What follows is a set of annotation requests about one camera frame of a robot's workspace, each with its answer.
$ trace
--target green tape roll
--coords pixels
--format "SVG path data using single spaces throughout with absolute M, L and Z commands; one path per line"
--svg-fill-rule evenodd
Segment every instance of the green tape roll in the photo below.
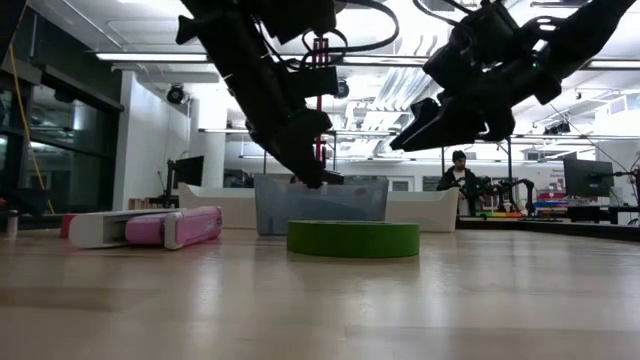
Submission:
M 289 251 L 314 256 L 390 258 L 417 255 L 420 226 L 383 222 L 291 221 Z

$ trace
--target window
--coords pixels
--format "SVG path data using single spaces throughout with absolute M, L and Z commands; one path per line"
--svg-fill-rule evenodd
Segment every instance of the window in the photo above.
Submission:
M 7 157 L 7 137 L 0 135 L 0 184 L 2 184 L 2 173 L 4 172 L 4 161 Z
M 111 208 L 109 160 L 33 141 L 31 146 L 57 214 Z M 24 164 L 23 179 L 24 187 L 41 188 L 31 152 Z
M 46 86 L 33 89 L 31 132 L 85 151 L 109 152 L 116 136 L 117 119 L 109 117 L 71 95 Z
M 0 126 L 9 125 L 12 98 L 13 94 L 10 91 L 0 89 Z

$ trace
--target security camera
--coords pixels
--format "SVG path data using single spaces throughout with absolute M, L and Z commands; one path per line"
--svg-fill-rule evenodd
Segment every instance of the security camera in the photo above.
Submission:
M 338 93 L 335 95 L 335 98 L 341 100 L 346 99 L 347 97 L 349 97 L 349 85 L 347 85 L 347 80 L 338 80 Z
M 189 94 L 184 91 L 183 84 L 173 84 L 167 93 L 167 101 L 174 105 L 182 105 L 189 101 Z

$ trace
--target desk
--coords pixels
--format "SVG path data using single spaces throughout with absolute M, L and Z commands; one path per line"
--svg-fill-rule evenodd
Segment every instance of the desk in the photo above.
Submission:
M 571 222 L 591 221 L 599 224 L 600 221 L 608 221 L 613 225 L 618 224 L 618 214 L 612 214 L 608 208 L 601 206 L 569 206 L 567 215 Z
M 615 224 L 618 224 L 618 214 L 619 213 L 640 213 L 640 207 L 638 206 L 611 206 L 609 207 L 609 213 L 611 213 L 611 218 L 615 218 Z

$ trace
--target plastic container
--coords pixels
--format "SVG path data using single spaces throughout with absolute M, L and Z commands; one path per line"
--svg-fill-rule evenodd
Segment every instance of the plastic container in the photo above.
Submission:
M 309 189 L 256 176 L 258 234 L 286 235 L 291 220 L 384 221 L 388 190 L 388 180 Z

